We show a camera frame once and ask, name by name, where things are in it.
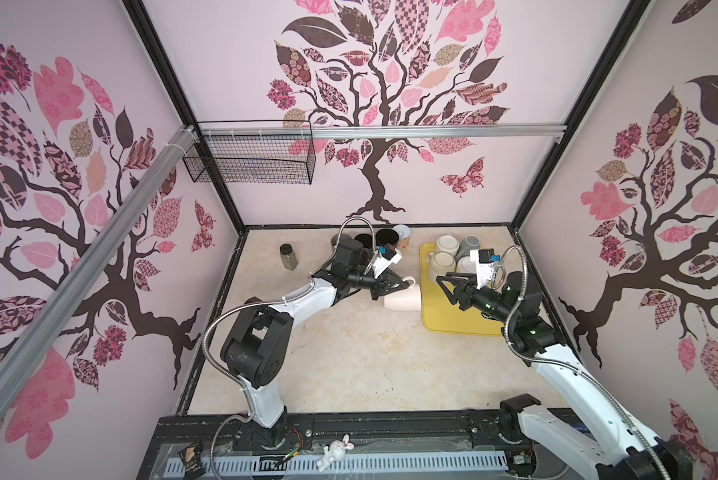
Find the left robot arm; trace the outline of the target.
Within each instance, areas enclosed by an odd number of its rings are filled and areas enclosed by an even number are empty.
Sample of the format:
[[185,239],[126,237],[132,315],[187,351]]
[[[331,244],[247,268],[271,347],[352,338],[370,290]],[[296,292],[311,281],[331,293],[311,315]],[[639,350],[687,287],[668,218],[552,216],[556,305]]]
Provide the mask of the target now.
[[275,378],[293,329],[362,290],[376,301],[410,288],[412,282],[391,269],[401,259],[398,248],[377,242],[369,220],[351,216],[340,225],[330,257],[305,286],[273,300],[254,297],[211,320],[201,336],[205,360],[235,382],[247,402],[246,415],[229,419],[264,429],[279,424],[286,407]]

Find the black mug white base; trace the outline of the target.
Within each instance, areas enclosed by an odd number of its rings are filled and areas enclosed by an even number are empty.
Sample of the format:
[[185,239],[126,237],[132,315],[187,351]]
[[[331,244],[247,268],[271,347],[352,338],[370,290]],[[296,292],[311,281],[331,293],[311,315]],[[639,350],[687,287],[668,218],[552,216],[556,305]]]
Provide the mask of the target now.
[[364,248],[372,248],[374,245],[374,236],[371,234],[358,234],[354,237],[354,239],[359,241]]

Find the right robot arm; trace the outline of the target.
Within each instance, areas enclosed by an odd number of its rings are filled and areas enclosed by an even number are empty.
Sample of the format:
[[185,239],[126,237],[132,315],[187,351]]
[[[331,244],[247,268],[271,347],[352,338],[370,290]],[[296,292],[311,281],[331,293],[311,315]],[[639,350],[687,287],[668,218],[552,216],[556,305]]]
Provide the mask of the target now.
[[501,323],[509,350],[545,379],[587,430],[560,420],[529,394],[504,400],[499,431],[508,442],[533,440],[584,479],[690,479],[693,461],[676,440],[664,440],[632,415],[578,360],[564,335],[540,316],[542,286],[518,245],[522,267],[506,272],[506,258],[473,250],[473,273],[435,278],[448,301]]

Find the white ribbed mug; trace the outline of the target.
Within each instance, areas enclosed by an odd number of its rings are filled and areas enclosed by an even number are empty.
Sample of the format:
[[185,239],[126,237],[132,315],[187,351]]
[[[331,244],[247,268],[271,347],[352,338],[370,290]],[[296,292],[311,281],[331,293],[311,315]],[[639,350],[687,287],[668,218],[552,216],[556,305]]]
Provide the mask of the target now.
[[456,272],[463,274],[475,274],[477,270],[476,263],[469,257],[462,257],[458,260],[456,265]]

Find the all black mug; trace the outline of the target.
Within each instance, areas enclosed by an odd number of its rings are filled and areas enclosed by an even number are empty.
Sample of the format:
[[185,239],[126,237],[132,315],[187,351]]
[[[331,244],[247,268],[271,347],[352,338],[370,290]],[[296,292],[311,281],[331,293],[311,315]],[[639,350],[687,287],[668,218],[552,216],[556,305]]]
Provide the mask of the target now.
[[399,233],[392,228],[383,228],[375,233],[375,240],[379,245],[397,246],[400,236]]

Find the pink mug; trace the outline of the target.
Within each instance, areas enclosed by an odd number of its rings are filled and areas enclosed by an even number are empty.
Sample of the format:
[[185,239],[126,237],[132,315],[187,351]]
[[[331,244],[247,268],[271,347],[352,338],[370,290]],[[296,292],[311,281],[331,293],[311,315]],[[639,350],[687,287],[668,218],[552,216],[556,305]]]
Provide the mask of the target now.
[[408,287],[386,295],[383,299],[384,307],[398,312],[420,312],[422,309],[421,287],[412,276],[404,277],[403,281]]

